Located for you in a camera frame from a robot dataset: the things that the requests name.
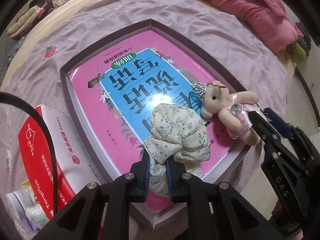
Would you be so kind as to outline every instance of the green label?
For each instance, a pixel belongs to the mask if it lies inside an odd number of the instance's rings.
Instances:
[[[136,56],[137,56],[137,54],[135,54],[133,52],[129,53],[129,54],[125,55],[124,57],[122,57],[121,59],[118,59],[114,63],[112,63],[111,68],[113,68],[113,69],[119,68],[123,64],[127,63],[128,61],[134,59]]]

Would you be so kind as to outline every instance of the teddy bear leg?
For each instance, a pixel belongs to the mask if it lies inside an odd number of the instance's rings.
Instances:
[[[254,146],[260,141],[259,135],[252,128],[250,128],[244,136],[240,137],[240,139],[250,146]]]

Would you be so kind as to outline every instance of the red and white box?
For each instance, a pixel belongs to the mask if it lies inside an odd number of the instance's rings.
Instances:
[[[104,180],[89,158],[73,122],[66,115],[39,105],[36,111],[44,119],[55,149],[58,169],[58,210],[64,207],[86,184]],[[49,219],[53,215],[53,176],[48,143],[36,123],[28,117],[19,135],[23,164],[32,189]]]

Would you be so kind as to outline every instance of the teddy bear head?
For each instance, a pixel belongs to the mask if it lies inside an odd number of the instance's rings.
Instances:
[[[211,118],[214,114],[218,113],[226,105],[228,96],[229,89],[220,81],[214,81],[208,85],[201,107],[202,117]]]

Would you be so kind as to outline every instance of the white lid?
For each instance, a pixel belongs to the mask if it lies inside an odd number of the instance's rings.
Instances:
[[[24,208],[13,192],[7,194],[7,200],[13,213],[19,220],[26,218]]]

